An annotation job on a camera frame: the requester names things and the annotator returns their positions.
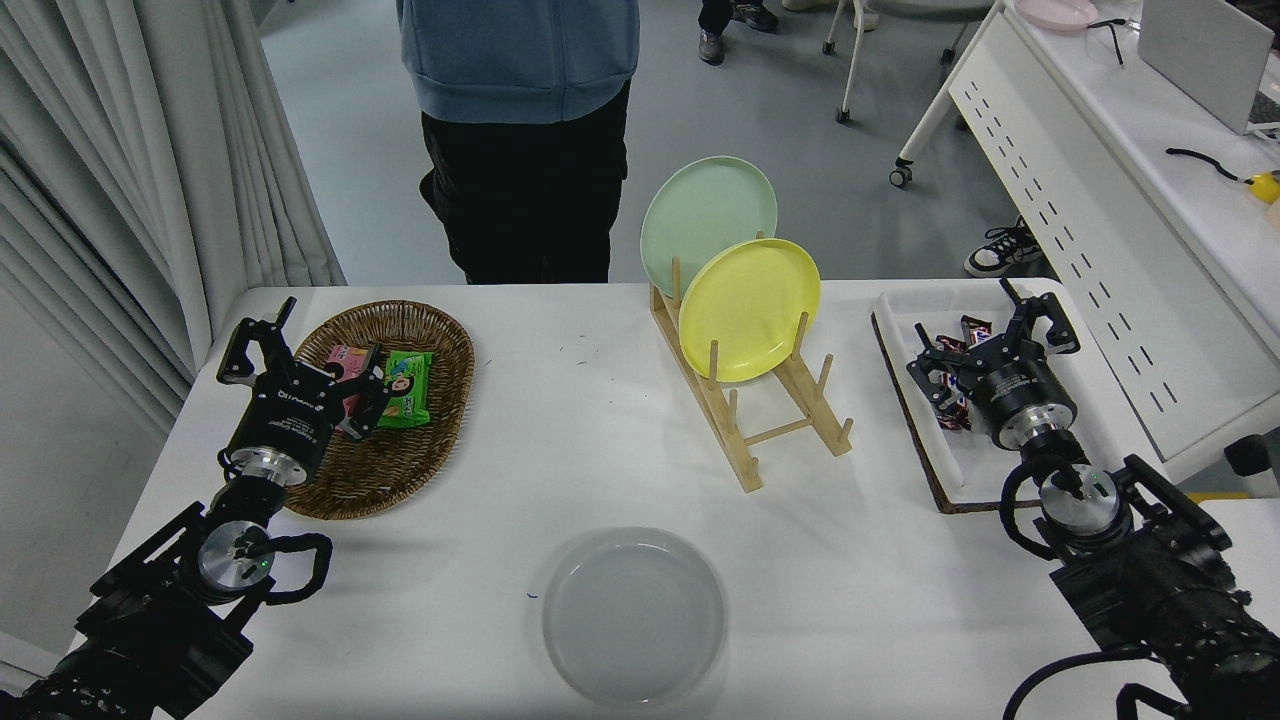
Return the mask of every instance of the chair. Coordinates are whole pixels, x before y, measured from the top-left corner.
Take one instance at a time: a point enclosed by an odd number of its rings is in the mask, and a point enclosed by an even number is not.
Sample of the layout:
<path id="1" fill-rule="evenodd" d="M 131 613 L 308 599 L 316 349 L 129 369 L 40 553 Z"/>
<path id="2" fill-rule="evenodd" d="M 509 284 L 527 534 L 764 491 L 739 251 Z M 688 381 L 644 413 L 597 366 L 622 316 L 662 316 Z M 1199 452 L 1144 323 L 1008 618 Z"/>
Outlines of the chair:
<path id="1" fill-rule="evenodd" d="M 831 20 L 827 41 L 822 44 L 822 54 L 831 55 L 836 50 L 836 27 L 845 12 L 845 5 L 854 5 L 854 53 L 849 60 L 849 82 L 845 83 L 845 97 L 836 111 L 836 122 L 849 120 L 849 96 L 854 91 L 854 72 L 858 69 L 858 51 L 863 46 L 863 17 L 867 13 L 867 0 L 840 0 L 836 17 Z M 942 51 L 942 65 L 955 60 L 956 47 L 969 24 L 982 20 L 993 5 L 993 0 L 872 0 L 870 9 L 891 18 L 905 18 L 931 23 L 963 23 L 955 41 Z"/>

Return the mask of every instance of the laptop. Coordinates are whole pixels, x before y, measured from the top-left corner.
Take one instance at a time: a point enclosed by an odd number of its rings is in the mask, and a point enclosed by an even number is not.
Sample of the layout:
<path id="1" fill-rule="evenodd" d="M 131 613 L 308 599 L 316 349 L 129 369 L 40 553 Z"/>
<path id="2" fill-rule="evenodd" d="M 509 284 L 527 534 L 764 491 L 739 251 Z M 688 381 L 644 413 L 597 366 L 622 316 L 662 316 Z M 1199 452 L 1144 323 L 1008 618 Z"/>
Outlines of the laptop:
<path id="1" fill-rule="evenodd" d="M 1224 0 L 1147 0 L 1138 56 L 1245 135 L 1280 129 L 1275 33 Z"/>

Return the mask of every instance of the blue hoodie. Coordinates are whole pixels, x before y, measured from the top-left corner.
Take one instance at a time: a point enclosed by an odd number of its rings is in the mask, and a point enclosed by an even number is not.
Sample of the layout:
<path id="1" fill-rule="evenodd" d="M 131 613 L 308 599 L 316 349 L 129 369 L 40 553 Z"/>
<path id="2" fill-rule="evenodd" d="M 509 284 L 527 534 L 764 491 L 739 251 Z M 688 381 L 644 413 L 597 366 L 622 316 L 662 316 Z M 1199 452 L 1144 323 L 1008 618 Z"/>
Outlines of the blue hoodie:
<path id="1" fill-rule="evenodd" d="M 397 0 L 417 104 L 456 123 L 548 124 L 635 73 L 637 0 Z"/>

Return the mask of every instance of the dish rack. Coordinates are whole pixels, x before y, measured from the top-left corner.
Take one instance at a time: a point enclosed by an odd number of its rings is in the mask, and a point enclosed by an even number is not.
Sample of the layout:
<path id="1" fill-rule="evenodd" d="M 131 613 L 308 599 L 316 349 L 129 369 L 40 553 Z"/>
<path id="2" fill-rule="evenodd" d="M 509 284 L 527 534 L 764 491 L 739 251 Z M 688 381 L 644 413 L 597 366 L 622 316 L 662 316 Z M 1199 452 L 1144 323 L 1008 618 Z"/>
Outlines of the dish rack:
<path id="1" fill-rule="evenodd" d="M 764 234 L 756 233 L 756 237 L 763 238 Z M 803 418 L 744 437 L 737 424 L 737 388 L 726 388 L 717 379 L 718 341 L 713 340 L 710 342 L 710 377 L 703 377 L 695 372 L 685 359 L 685 354 L 680 347 L 680 258 L 672 259 L 671 274 L 675 281 L 672 283 L 675 296 L 668 297 L 658 286 L 650 283 L 649 309 L 654 322 L 658 323 L 658 328 L 662 331 L 662 336 L 667 340 L 667 347 L 671 350 L 672 356 L 675 356 L 676 364 L 680 365 L 681 374 L 685 375 L 689 389 L 692 391 L 694 398 L 698 400 L 699 407 L 703 409 L 703 415 L 707 416 L 712 432 L 716 433 L 716 439 L 719 441 L 721 448 L 724 451 L 724 457 L 728 459 L 733 474 L 737 475 L 737 482 L 742 486 L 742 492 L 751 492 L 764 487 L 759 473 L 760 460 L 751 455 L 750 451 L 750 447 L 756 443 L 803 428 L 813 428 L 832 456 L 840 456 L 852 450 L 852 443 L 849 439 L 850 432 L 854 428 L 852 418 L 846 418 L 844 423 L 837 420 L 824 396 L 827 378 L 831 375 L 831 364 L 835 356 L 828 354 L 823 359 L 822 370 L 818 373 L 817 379 L 814 379 L 809 366 L 800 356 L 800 346 L 804 342 L 805 331 L 809 325 L 808 313 L 801 313 L 796 318 L 796 336 L 791 352 L 781 364 L 771 370 L 778 378 L 778 382 L 782 383 L 782 387 L 786 388 L 787 395 L 795 401 Z"/>

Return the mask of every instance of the green plate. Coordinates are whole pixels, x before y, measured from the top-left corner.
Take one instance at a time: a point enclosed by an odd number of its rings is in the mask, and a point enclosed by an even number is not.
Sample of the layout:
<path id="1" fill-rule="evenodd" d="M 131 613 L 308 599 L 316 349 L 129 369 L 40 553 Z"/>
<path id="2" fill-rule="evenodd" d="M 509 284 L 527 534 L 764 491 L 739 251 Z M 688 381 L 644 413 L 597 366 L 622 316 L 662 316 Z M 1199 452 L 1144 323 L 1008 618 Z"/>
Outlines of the green plate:
<path id="1" fill-rule="evenodd" d="M 640 227 L 640 259 L 649 282 L 675 297 L 671 260 L 680 258 L 681 296 L 722 250 L 773 237 L 778 199 L 755 165 L 740 158 L 704 158 L 663 183 Z"/>

